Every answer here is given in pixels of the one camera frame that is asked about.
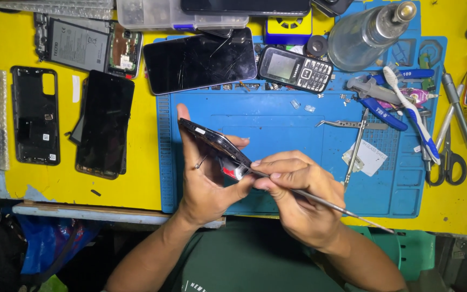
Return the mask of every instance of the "black rubber roller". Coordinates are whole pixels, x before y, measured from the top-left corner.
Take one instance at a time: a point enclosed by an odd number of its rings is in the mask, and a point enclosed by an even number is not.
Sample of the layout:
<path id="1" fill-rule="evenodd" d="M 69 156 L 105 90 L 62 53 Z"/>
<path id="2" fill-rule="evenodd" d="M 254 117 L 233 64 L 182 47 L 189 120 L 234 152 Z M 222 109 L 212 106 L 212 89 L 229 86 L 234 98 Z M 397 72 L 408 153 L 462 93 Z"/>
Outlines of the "black rubber roller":
<path id="1" fill-rule="evenodd" d="M 328 40 L 321 35 L 314 35 L 309 38 L 306 44 L 306 54 L 319 58 L 328 52 Z"/>

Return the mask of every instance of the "person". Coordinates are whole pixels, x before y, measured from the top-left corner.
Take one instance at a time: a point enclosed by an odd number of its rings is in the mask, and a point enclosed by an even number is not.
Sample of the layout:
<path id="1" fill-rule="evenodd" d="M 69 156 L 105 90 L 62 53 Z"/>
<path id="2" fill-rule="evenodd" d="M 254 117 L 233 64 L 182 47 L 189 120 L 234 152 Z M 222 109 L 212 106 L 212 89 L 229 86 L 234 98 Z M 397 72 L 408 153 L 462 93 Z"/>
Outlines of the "person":
<path id="1" fill-rule="evenodd" d="M 190 119 L 184 104 L 178 118 Z M 315 249 L 349 284 L 366 291 L 401 291 L 397 266 L 372 241 L 341 223 L 341 213 L 294 196 L 304 189 L 345 207 L 343 185 L 300 151 L 280 152 L 252 163 L 269 178 L 247 175 L 223 187 L 213 159 L 205 159 L 202 141 L 180 129 L 185 169 L 178 210 L 119 263 L 107 292 L 147 291 L 343 291 L 301 248 Z M 227 136 L 239 149 L 249 139 Z M 217 230 L 198 231 L 223 216 L 252 188 L 275 200 L 280 222 L 233 216 Z"/>

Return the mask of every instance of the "green t-shirt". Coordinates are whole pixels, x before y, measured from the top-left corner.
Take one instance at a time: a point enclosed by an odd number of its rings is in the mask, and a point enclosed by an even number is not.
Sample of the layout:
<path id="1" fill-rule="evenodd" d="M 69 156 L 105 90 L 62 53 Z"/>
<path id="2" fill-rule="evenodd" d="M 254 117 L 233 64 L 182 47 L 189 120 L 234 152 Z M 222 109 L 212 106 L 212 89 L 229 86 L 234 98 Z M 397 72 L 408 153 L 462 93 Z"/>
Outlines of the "green t-shirt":
<path id="1" fill-rule="evenodd" d="M 278 220 L 228 218 L 189 241 L 160 291 L 343 292 Z"/>

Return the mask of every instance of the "cracked phone screen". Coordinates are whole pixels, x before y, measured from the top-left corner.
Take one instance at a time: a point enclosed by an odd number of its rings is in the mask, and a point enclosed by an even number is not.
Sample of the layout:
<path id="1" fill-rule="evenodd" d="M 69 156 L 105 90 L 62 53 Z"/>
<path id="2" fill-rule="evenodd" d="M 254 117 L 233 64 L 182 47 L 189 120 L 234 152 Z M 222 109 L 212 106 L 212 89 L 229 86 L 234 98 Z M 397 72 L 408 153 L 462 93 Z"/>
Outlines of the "cracked phone screen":
<path id="1" fill-rule="evenodd" d="M 155 95 L 257 76 L 249 28 L 233 30 L 229 38 L 202 34 L 148 44 L 143 55 Z"/>
<path id="2" fill-rule="evenodd" d="M 92 70 L 89 72 L 79 171 L 113 177 L 122 169 L 134 82 Z"/>

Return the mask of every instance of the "keypad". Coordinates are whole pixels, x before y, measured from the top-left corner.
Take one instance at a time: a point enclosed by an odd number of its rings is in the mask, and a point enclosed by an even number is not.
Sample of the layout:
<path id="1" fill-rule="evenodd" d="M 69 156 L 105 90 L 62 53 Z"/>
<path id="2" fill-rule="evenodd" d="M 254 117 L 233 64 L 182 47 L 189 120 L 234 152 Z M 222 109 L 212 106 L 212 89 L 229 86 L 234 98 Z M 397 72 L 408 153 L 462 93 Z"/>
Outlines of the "keypad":
<path id="1" fill-rule="evenodd" d="M 306 59 L 297 85 L 314 91 L 322 91 L 332 70 L 332 65 Z"/>

